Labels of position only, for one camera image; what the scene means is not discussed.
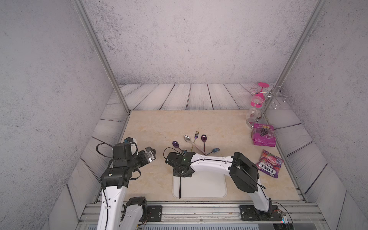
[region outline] blue fork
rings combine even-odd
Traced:
[[[213,150],[212,150],[212,152],[210,152],[210,153],[218,152],[218,151],[220,151],[220,149],[219,149],[219,148],[215,148],[215,149],[213,149]]]

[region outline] beige marble surface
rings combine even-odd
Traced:
[[[166,147],[172,147],[172,141],[179,142],[181,149],[190,150],[191,144],[185,142],[184,134],[194,139],[196,130],[199,138],[196,144],[203,146],[201,135],[207,135],[206,152],[213,148],[221,151],[212,153],[214,156],[232,156],[241,152],[253,163],[257,163],[262,150],[280,156],[276,147],[256,146],[252,144],[251,129],[245,123],[247,110],[147,110],[132,111],[123,139],[137,139],[138,149],[150,146],[156,150],[156,160],[140,168],[142,175],[138,180],[129,182],[125,197],[145,196],[148,201],[179,201],[179,200],[217,200],[242,201],[251,200],[247,193],[239,190],[232,179],[226,176],[227,195],[215,199],[178,199],[172,194],[173,168],[164,162],[162,155]],[[294,184],[283,165],[279,178],[273,178],[259,172],[262,184],[267,188],[265,193],[273,200],[299,200]]]

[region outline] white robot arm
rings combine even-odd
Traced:
[[[134,230],[140,221],[147,217],[147,201],[144,197],[130,198],[124,209],[125,216],[119,227],[121,211],[126,190],[132,173],[152,162],[156,158],[156,151],[147,147],[146,151],[137,151],[137,141],[127,138],[123,143],[113,147],[114,156],[110,160],[111,168],[105,170],[101,176],[102,204],[98,219],[97,230]]]
[[[261,188],[257,166],[239,152],[227,157],[170,152],[165,162],[174,168],[174,176],[189,177],[196,171],[213,171],[230,176],[235,185],[252,198],[257,210],[270,213],[272,202]]]

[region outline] metal bracket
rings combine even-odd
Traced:
[[[240,205],[240,219],[242,221],[281,221],[279,207],[272,205],[271,216],[254,208],[254,205]]]
[[[147,209],[148,220],[147,222],[160,222],[162,217],[161,205],[149,205]]]

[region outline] fork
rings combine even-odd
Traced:
[[[212,150],[212,152],[210,152],[210,153],[215,153],[215,152],[218,152],[218,151],[220,151],[220,149],[219,148],[215,148],[215,149],[213,149]]]
[[[195,132],[193,143],[195,142],[195,140],[197,140],[198,135],[199,135],[199,131]]]

